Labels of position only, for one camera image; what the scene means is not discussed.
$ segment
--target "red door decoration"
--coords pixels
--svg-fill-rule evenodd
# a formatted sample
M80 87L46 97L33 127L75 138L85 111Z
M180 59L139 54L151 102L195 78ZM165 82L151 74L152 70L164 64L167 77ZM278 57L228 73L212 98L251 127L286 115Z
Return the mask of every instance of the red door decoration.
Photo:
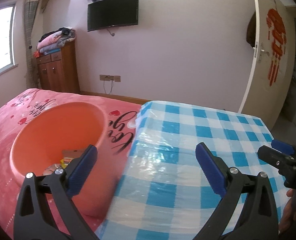
M270 9L267 15L267 25L269 27L268 40L270 40L270 29L272 29L273 41L272 46L272 59L268 73L269 85L272 86L277 80L280 60L286 52L286 30L284 28L283 20L276 9Z

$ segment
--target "checkered tablecloth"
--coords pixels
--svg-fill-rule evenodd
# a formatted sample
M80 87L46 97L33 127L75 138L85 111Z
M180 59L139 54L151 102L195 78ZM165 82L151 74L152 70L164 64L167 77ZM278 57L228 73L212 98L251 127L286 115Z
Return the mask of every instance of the checkered tablecloth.
M261 119L181 103L152 101L137 117L136 137L107 219L96 231L101 240L190 240L220 201L196 157L204 142L228 167L244 174L265 171L280 215L288 200L283 177L258 159L272 135ZM226 228L231 231L246 194Z

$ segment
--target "gray curtain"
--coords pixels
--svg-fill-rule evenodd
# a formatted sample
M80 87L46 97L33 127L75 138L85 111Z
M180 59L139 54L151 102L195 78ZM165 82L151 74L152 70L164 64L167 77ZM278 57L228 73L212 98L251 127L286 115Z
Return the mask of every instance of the gray curtain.
M37 88L38 86L38 71L34 66L32 60L32 45L31 32L33 29L36 11L39 0L26 0L24 5L24 30L25 30L25 44L26 44L26 60L27 60L27 74L26 86L27 88Z

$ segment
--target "window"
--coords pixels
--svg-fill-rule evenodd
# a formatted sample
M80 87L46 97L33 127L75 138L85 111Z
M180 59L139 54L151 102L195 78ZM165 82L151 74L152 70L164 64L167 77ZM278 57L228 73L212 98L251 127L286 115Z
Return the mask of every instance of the window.
M13 66L12 26L15 6L0 9L0 73Z

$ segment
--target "blue gripper pad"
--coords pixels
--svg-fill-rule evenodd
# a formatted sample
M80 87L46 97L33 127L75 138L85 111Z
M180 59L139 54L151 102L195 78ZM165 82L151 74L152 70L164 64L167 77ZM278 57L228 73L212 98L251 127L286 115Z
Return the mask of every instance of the blue gripper pad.
M68 178L68 189L66 191L68 197L72 198L80 193L96 161L97 148L91 145L82 154L79 163Z
M292 145L289 145L289 144L284 143L282 141L272 140L271 147L279 152L286 154L286 155L293 155L294 154L294 149L293 149Z
M227 193L226 188L226 177L224 176L224 170L220 170L217 164L214 162L214 159L221 161L223 166L226 166L224 161L212 155L210 150L204 143L199 143L196 146L196 158L197 161L203 170L206 178L212 188L212 190L223 198Z

